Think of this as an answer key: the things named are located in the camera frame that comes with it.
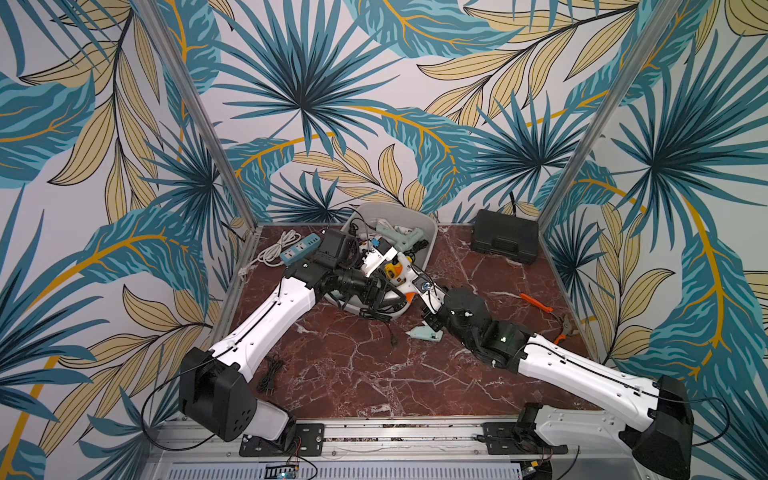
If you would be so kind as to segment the small mint glue gun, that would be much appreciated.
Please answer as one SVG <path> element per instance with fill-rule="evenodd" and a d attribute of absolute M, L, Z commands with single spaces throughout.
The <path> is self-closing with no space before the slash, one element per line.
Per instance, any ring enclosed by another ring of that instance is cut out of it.
<path fill-rule="evenodd" d="M 428 324 L 413 327 L 407 332 L 409 338 L 414 340 L 428 341 L 428 342 L 440 342 L 443 337 L 442 331 L 433 330 Z"/>

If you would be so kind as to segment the large mint green glue gun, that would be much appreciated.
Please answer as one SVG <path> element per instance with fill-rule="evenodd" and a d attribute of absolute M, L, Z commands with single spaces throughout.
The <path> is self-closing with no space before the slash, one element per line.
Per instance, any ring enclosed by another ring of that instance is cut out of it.
<path fill-rule="evenodd" d="M 423 229 L 395 226 L 383 218 L 377 220 L 376 232 L 387 239 L 399 252 L 419 251 L 430 244 Z"/>

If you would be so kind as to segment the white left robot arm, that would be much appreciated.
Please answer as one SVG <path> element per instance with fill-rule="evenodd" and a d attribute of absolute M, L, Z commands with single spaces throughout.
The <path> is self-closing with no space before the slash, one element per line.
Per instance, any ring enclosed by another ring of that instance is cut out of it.
<path fill-rule="evenodd" d="M 181 413 L 225 442 L 247 435 L 287 448 L 295 436 L 295 419 L 253 395 L 250 382 L 259 365 L 287 330 L 330 293 L 357 297 L 371 314 L 406 302 L 404 293 L 387 298 L 394 285 L 385 267 L 409 262 L 384 238 L 362 245 L 347 232 L 328 232 L 308 257 L 287 267 L 267 300 L 239 327 L 208 350 L 194 348 L 185 355 Z"/>

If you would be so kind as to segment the yellow glue gun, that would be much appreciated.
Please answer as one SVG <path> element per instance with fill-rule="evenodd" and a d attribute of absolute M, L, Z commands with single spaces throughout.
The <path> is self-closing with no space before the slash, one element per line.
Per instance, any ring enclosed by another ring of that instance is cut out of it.
<path fill-rule="evenodd" d="M 389 263 L 385 265 L 385 273 L 387 278 L 391 282 L 394 282 L 395 284 L 400 284 L 403 282 L 402 272 L 403 272 L 403 264 L 400 262 Z"/>

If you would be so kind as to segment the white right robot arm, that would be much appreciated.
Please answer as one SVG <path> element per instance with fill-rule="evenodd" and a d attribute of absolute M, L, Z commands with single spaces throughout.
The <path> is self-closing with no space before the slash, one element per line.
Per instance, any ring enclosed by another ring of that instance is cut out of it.
<path fill-rule="evenodd" d="M 419 278 L 405 296 L 421 298 L 427 324 L 449 332 L 477 360 L 552 384 L 597 406 L 595 412 L 527 406 L 519 423 L 542 445 L 601 447 L 628 453 L 667 479 L 690 477 L 694 416 L 680 380 L 622 373 L 522 325 L 495 320 L 484 299 L 466 288 L 443 290 Z"/>

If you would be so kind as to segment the white glue gun orange trigger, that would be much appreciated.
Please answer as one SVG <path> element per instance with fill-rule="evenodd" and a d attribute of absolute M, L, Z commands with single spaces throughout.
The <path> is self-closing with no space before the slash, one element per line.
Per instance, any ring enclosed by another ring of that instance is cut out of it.
<path fill-rule="evenodd" d="M 403 264 L 403 272 L 402 272 L 402 278 L 403 282 L 400 284 L 395 284 L 394 282 L 391 282 L 398 290 L 400 290 L 402 293 L 405 294 L 408 304 L 405 308 L 406 309 L 410 306 L 410 304 L 413 302 L 415 296 L 416 296 L 416 289 L 413 286 L 412 281 L 416 278 L 415 270 L 412 268 L 412 262 L 413 258 L 405 255 L 404 253 L 398 252 L 396 257 L 389 263 L 402 263 Z M 378 271 L 386 276 L 385 273 L 385 265 L 382 265 L 379 267 Z"/>

